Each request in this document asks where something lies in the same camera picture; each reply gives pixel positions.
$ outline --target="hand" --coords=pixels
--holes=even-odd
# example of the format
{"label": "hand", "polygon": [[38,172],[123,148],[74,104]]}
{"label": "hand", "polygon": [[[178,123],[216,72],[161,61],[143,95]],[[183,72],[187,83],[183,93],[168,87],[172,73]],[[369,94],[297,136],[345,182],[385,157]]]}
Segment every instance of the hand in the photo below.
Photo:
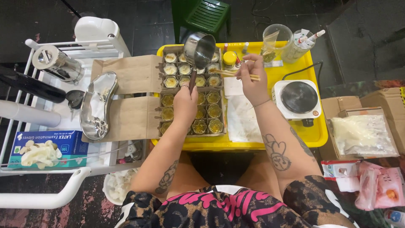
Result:
{"label": "hand", "polygon": [[186,82],[184,85],[187,86],[181,87],[173,101],[173,109],[175,113],[173,123],[188,129],[197,115],[198,92],[197,87],[194,86],[193,92],[190,95],[190,90],[188,88],[189,82]]}
{"label": "hand", "polygon": [[[269,99],[263,56],[248,54],[243,59],[249,61],[241,64],[240,69],[236,72],[236,77],[242,79],[243,93],[250,103],[253,106],[260,105]],[[260,81],[252,81],[249,74],[259,75]]]}

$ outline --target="chopsticks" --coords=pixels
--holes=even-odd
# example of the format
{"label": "chopsticks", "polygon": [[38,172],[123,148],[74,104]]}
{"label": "chopsticks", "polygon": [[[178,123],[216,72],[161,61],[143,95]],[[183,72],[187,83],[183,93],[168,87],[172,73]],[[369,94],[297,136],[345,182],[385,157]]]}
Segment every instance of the chopsticks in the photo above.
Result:
{"label": "chopsticks", "polygon": [[[222,74],[222,75],[233,76],[233,77],[235,77],[235,74],[236,74],[236,72],[223,71],[223,70],[214,70],[214,73],[220,73],[220,74]],[[250,75],[250,79],[251,79],[252,81],[260,81],[260,76],[259,76],[259,75],[251,74],[251,75]]]}

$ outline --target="jar lid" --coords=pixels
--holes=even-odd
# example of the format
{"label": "jar lid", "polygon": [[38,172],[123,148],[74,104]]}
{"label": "jar lid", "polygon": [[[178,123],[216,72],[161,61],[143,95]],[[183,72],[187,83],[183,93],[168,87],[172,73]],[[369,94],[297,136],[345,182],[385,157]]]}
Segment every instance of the jar lid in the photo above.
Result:
{"label": "jar lid", "polygon": [[224,64],[225,65],[234,65],[236,62],[235,52],[225,52],[224,54]]}

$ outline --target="bracelet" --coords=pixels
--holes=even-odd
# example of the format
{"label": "bracelet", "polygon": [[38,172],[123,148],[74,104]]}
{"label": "bracelet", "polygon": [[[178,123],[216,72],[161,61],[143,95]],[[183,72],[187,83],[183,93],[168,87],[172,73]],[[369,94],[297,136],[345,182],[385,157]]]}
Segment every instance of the bracelet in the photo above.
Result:
{"label": "bracelet", "polygon": [[266,103],[266,102],[268,102],[268,101],[271,101],[271,98],[269,98],[267,101],[265,101],[265,102],[263,102],[263,103],[261,103],[261,104],[254,105],[253,107],[255,108],[255,107],[257,107],[257,106],[260,106],[260,105],[262,105],[262,104],[264,104],[264,103]]}

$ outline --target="plastic cup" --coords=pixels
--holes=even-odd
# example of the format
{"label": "plastic cup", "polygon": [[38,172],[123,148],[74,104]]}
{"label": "plastic cup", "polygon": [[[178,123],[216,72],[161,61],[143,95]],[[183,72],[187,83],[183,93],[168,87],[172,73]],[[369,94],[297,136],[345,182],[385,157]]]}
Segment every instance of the plastic cup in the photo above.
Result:
{"label": "plastic cup", "polygon": [[[294,32],[294,34],[298,34],[298,33],[301,33],[301,29]],[[313,34],[311,32],[308,32],[307,37],[311,37],[312,35]],[[310,48],[307,48],[307,49],[303,49],[299,45],[297,45],[295,42],[292,42],[291,45],[288,46],[281,54],[281,59],[284,62],[288,62],[288,63],[296,62],[298,59],[303,57],[305,55],[305,53],[307,53],[309,50],[311,50],[315,46],[316,39],[313,40],[313,42],[314,42],[314,44]]]}
{"label": "plastic cup", "polygon": [[260,55],[266,63],[273,61],[293,41],[291,30],[282,24],[272,24],[263,32],[263,46]]}

